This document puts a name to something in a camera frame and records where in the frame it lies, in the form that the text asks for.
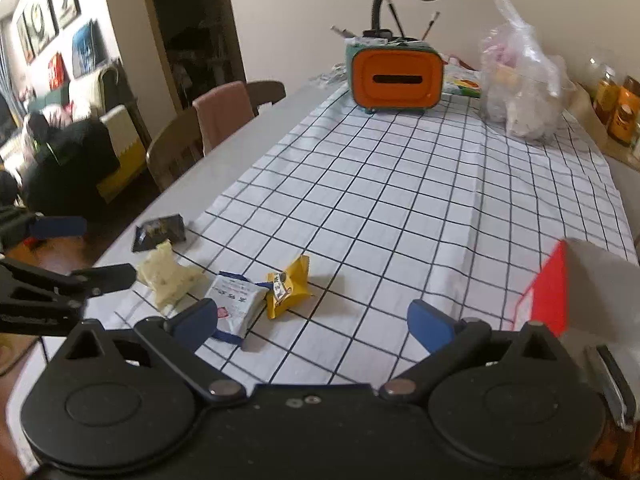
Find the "cream snack packet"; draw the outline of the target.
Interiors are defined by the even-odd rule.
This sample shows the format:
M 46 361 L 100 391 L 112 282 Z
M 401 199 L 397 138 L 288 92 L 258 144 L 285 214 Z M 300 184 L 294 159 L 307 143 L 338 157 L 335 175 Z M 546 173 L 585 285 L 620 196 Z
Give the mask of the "cream snack packet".
M 137 266 L 137 278 L 153 293 L 159 311 L 175 306 L 200 279 L 197 266 L 183 266 L 175 259 L 171 242 L 158 244 Z

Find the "yellow snack packet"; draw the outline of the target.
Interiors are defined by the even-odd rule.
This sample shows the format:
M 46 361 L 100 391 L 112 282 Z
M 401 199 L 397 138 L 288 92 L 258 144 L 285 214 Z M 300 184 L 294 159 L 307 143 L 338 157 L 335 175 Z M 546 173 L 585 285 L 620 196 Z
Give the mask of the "yellow snack packet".
M 267 318 L 274 320 L 312 296 L 308 285 L 309 263 L 307 255 L 300 255 L 284 271 L 268 275 Z

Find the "black snack packet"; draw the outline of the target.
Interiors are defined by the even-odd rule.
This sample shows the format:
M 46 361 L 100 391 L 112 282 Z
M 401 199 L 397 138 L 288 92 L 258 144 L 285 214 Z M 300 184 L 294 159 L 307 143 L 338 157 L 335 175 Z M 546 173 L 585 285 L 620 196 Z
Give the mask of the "black snack packet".
M 186 228 L 181 214 L 151 219 L 136 226 L 131 251 L 147 252 L 166 240 L 171 244 L 186 240 Z

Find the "checkered white tablecloth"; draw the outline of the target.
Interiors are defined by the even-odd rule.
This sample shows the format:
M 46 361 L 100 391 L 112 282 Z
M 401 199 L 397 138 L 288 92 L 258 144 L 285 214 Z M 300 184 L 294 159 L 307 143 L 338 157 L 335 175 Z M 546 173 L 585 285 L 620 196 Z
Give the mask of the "checkered white tablecloth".
M 424 357 L 411 301 L 505 328 L 561 238 L 636 256 L 608 164 L 570 117 L 526 144 L 462 96 L 371 114 L 342 89 L 241 169 L 175 253 L 198 271 L 183 307 L 222 271 L 260 282 L 308 257 L 307 300 L 276 320 L 259 315 L 240 346 L 201 348 L 248 386 L 382 385 Z

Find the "red cardboard box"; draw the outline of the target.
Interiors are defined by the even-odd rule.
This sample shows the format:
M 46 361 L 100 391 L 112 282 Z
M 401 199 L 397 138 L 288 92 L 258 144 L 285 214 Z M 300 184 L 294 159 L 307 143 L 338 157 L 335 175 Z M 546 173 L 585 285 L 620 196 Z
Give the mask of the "red cardboard box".
M 638 264 L 585 240 L 560 240 L 514 308 L 514 330 L 529 321 L 558 337 L 574 332 L 637 348 Z

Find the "left wooden chair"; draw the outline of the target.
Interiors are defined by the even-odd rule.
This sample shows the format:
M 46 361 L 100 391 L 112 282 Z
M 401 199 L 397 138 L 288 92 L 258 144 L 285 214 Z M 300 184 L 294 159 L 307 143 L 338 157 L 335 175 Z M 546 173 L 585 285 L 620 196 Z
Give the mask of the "left wooden chair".
M 258 108 L 286 97 L 285 86 L 276 80 L 244 82 L 255 118 Z M 160 191 L 165 191 L 204 156 L 198 116 L 191 105 L 172 120 L 146 151 L 146 164 Z

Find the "clear plastic bag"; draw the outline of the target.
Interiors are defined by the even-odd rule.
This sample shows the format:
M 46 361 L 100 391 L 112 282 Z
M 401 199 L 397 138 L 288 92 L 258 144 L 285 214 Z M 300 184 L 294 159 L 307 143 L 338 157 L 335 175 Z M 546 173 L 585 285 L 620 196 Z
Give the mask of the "clear plastic bag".
M 555 134 L 575 86 L 564 58 L 544 53 L 511 0 L 494 3 L 504 23 L 480 40 L 480 114 L 509 138 L 542 142 Z

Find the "orange teal tissue box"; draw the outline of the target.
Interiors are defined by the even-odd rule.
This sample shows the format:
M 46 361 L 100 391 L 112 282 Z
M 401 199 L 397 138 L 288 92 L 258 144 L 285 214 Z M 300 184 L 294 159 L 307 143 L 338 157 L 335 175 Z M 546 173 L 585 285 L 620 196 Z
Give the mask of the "orange teal tissue box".
M 350 93 L 366 110 L 428 110 L 440 101 L 445 62 L 420 40 L 345 40 Z

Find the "orange thermos bottle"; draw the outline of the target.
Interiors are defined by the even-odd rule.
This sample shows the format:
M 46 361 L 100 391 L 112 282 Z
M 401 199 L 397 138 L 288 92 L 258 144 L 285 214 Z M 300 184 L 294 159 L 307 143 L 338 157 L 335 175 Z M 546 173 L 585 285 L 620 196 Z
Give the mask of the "orange thermos bottle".
M 620 87 L 613 114 L 608 122 L 608 136 L 623 146 L 631 144 L 639 113 L 639 81 L 627 76 Z

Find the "amber spray bottle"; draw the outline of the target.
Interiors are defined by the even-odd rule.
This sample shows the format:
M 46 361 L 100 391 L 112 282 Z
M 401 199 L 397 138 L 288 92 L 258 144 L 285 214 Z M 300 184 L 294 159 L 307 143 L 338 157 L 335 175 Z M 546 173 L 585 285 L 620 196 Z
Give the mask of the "amber spray bottle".
M 607 126 L 612 118 L 619 93 L 616 71 L 610 66 L 605 66 L 593 98 L 593 110 L 604 126 Z

